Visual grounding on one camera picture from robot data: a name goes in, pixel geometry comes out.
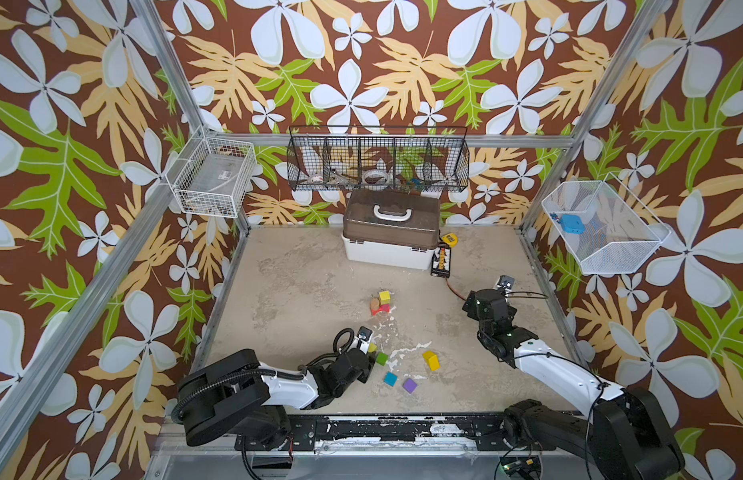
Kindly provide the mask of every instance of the white toolbox base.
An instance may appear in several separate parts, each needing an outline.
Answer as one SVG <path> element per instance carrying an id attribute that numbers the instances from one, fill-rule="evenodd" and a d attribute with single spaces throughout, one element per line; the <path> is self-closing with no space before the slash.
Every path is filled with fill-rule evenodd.
<path id="1" fill-rule="evenodd" d="M 369 264 L 403 266 L 404 268 L 417 268 L 419 270 L 427 270 L 431 267 L 435 252 L 435 249 L 414 250 L 410 246 L 379 244 L 368 241 L 357 244 L 345 238 L 345 235 L 342 235 L 342 242 L 345 244 L 348 260 Z"/>

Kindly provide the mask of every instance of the gray floor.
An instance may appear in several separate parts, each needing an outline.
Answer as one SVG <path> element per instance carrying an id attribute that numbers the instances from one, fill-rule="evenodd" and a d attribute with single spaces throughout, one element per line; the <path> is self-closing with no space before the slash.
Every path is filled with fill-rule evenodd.
<path id="1" fill-rule="evenodd" d="M 515 277 L 515 290 L 538 291 L 520 240 L 510 226 L 450 229 L 450 283 L 466 295 L 490 288 L 501 274 Z M 271 365 L 295 369 L 332 350 L 335 334 L 368 326 L 390 360 L 376 366 L 366 384 L 356 382 L 342 398 L 313 412 L 489 412 L 525 398 L 550 408 L 571 409 L 538 380 L 500 364 L 476 339 L 477 323 L 443 279 L 429 272 L 350 262 L 336 228 L 259 228 L 250 235 L 242 265 L 220 321 L 208 363 L 243 348 Z M 393 293 L 393 310 L 372 316 L 368 301 L 380 290 Z M 567 355 L 542 300 L 514 300 L 516 324 L 536 332 Z M 431 372 L 422 353 L 438 354 Z M 382 379 L 398 375 L 395 386 Z M 409 395 L 401 385 L 418 384 Z"/>

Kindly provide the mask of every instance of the yellow-green block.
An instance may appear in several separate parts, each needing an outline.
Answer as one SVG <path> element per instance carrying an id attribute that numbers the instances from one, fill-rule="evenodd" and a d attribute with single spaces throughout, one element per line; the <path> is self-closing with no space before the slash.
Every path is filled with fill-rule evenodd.
<path id="1" fill-rule="evenodd" d="M 427 366 L 430 367 L 430 370 L 432 372 L 435 372 L 436 370 L 441 368 L 441 363 L 438 361 L 438 355 L 431 352 L 430 350 L 423 353 L 422 357 L 424 358 L 424 361 L 427 362 Z"/>

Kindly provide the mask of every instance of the wire basket compartment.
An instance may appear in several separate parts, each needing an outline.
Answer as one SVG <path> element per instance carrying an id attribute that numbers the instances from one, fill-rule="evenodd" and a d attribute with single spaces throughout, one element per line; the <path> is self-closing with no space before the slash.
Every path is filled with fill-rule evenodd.
<path id="1" fill-rule="evenodd" d="M 303 134 L 290 129 L 286 150 L 290 187 L 464 190 L 470 163 L 464 136 L 423 131 L 424 134 L 338 135 Z"/>
<path id="2" fill-rule="evenodd" d="M 651 213 L 622 186 L 631 204 L 637 202 Z M 585 275 L 633 274 L 670 234 L 653 214 L 656 224 L 649 227 L 606 180 L 562 182 L 543 200 L 542 207 Z M 577 215 L 584 232 L 564 231 L 553 216 L 560 219 L 565 214 Z"/>
<path id="3" fill-rule="evenodd" d="M 256 165 L 254 146 L 210 137 L 191 148 L 180 152 L 186 164 L 172 184 L 180 208 L 187 214 L 237 217 Z"/>

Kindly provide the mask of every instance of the blue block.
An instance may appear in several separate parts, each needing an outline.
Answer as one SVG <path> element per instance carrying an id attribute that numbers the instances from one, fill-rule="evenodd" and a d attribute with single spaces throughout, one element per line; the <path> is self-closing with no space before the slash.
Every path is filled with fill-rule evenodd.
<path id="1" fill-rule="evenodd" d="M 387 375 L 385 376 L 385 383 L 387 383 L 389 386 L 394 386 L 396 380 L 398 380 L 397 375 L 393 375 L 392 373 L 387 372 Z"/>
<path id="2" fill-rule="evenodd" d="M 585 226 L 577 215 L 561 215 L 560 223 L 561 229 L 567 234 L 582 234 L 585 231 Z"/>

